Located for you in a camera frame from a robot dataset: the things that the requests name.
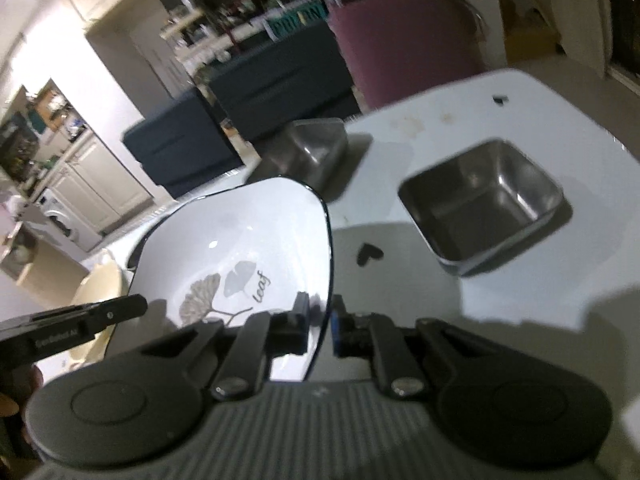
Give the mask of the white leaf print plate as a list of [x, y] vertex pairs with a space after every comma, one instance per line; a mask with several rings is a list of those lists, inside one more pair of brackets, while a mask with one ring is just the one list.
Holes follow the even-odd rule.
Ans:
[[304, 292], [305, 350], [275, 359], [271, 376], [297, 382], [308, 375], [333, 281], [329, 213], [308, 185], [275, 177], [190, 200], [152, 226], [132, 255], [129, 291], [148, 310], [116, 326], [109, 356], [194, 322], [238, 327], [258, 312], [289, 311]]

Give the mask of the square steel tray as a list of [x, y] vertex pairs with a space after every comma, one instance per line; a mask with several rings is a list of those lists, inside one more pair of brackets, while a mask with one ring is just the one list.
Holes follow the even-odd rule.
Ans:
[[435, 258], [457, 276], [526, 243], [565, 205], [544, 168], [497, 138], [408, 177], [398, 196]]

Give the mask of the white washing machine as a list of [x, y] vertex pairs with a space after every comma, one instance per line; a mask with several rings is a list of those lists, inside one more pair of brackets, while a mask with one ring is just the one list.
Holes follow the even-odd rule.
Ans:
[[55, 231], [84, 252], [91, 252], [102, 242], [102, 236], [81, 215], [73, 211], [50, 188], [46, 188], [36, 200], [40, 211], [55, 227]]

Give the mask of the kitchen cabinet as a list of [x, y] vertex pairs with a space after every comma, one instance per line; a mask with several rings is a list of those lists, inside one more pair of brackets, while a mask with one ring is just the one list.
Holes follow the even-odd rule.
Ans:
[[153, 203], [152, 195], [93, 133], [65, 153], [46, 190], [101, 234]]

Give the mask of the rectangular steel tray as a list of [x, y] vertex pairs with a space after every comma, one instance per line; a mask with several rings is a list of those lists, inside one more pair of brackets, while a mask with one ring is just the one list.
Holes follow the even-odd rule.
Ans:
[[289, 177], [321, 192], [347, 147], [340, 118], [291, 122], [268, 145], [250, 177], [253, 181]]

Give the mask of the dark blue chair left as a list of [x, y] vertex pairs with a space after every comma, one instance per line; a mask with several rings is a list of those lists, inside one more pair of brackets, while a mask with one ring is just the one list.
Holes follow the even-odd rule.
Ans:
[[149, 178], [173, 198], [243, 165], [213, 107], [197, 88], [131, 127], [122, 143]]

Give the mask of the dark blue chair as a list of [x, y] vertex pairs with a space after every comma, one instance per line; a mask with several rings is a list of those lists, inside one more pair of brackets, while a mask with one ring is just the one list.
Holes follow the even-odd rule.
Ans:
[[197, 88], [131, 127], [122, 143], [149, 178], [173, 198], [243, 165], [213, 107]]
[[360, 113], [352, 76], [325, 22], [224, 64], [208, 88], [244, 140], [257, 144], [290, 122]]

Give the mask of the dark blue chair right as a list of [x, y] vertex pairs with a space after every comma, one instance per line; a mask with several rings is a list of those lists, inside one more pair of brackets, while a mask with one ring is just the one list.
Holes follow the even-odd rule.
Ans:
[[208, 88], [244, 140], [257, 144], [290, 122], [360, 113], [352, 76], [325, 22], [224, 64]]

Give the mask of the maroon chair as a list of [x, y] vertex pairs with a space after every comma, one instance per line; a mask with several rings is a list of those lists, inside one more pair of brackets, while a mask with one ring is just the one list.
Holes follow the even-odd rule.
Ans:
[[329, 24], [371, 110], [485, 69], [460, 0], [358, 0], [334, 6]]

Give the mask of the teal sign box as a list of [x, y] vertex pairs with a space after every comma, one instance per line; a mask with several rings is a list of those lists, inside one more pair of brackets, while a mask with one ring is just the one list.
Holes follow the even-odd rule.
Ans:
[[280, 40], [309, 25], [325, 21], [328, 15], [328, 8], [322, 0], [309, 0], [295, 9], [267, 18], [265, 29], [272, 40]]

